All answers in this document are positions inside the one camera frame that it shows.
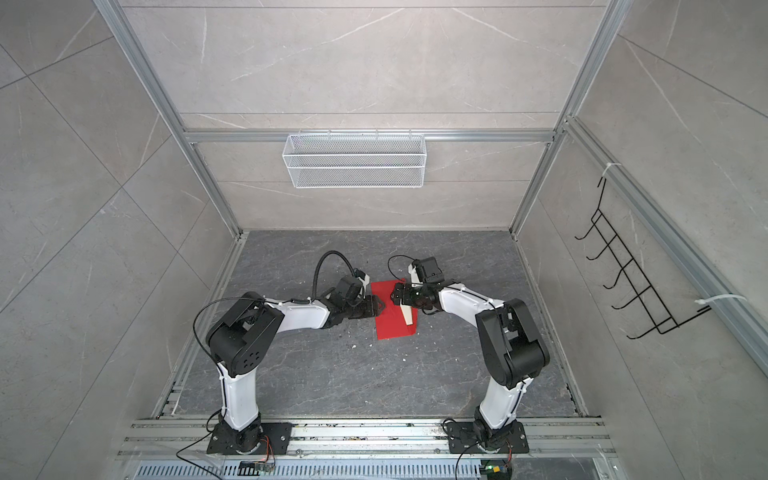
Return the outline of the red envelope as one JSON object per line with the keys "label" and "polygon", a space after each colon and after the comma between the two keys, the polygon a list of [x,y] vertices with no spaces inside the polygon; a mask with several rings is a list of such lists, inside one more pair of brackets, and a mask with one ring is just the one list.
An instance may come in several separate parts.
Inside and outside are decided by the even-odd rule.
{"label": "red envelope", "polygon": [[407,322],[401,306],[396,305],[391,299],[395,286],[403,283],[403,280],[390,280],[374,282],[371,285],[372,294],[384,302],[384,309],[375,318],[378,340],[408,337],[416,333],[418,311],[412,308],[411,320]]}

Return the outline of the beige letter paper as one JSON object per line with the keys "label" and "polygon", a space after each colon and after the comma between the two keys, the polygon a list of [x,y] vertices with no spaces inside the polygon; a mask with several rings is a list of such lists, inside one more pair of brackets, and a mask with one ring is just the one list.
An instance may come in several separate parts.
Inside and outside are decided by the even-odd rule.
{"label": "beige letter paper", "polygon": [[414,324],[413,320],[413,308],[410,305],[401,304],[400,310],[403,316],[403,320],[406,325],[411,326]]}

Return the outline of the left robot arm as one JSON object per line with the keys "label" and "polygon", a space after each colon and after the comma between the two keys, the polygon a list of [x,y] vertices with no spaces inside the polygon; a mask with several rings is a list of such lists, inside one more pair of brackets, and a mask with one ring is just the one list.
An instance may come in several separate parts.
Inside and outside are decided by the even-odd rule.
{"label": "left robot arm", "polygon": [[342,278],[318,298],[276,300],[242,294],[206,334],[208,355],[220,380],[222,407],[210,449],[250,454],[266,447],[257,404],[257,368],[282,332],[320,330],[346,319],[374,318],[385,303],[369,292],[368,280]]}

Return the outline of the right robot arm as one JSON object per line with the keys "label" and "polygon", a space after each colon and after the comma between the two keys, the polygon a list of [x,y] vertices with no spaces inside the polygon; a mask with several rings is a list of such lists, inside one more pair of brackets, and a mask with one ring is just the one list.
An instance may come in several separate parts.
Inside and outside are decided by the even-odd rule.
{"label": "right robot arm", "polygon": [[527,435],[517,410],[550,355],[525,302],[493,299],[461,283],[397,282],[390,298],[406,320],[412,309],[435,310],[457,316],[477,330],[490,380],[472,423],[444,423],[451,451],[527,454]]}

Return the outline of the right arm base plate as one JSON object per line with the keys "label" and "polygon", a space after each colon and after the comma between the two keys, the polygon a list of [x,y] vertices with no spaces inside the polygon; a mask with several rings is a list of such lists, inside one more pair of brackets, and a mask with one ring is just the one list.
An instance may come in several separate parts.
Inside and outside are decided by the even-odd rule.
{"label": "right arm base plate", "polygon": [[481,421],[445,419],[441,428],[452,454],[528,454],[530,447],[523,425],[512,421],[500,429],[486,428]]}

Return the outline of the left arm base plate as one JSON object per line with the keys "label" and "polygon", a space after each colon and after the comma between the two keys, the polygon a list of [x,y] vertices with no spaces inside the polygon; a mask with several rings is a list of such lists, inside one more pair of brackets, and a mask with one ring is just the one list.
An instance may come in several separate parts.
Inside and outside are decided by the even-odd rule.
{"label": "left arm base plate", "polygon": [[270,447],[272,454],[285,455],[292,429],[293,424],[289,422],[267,422],[236,431],[222,422],[214,427],[206,453],[265,456]]}

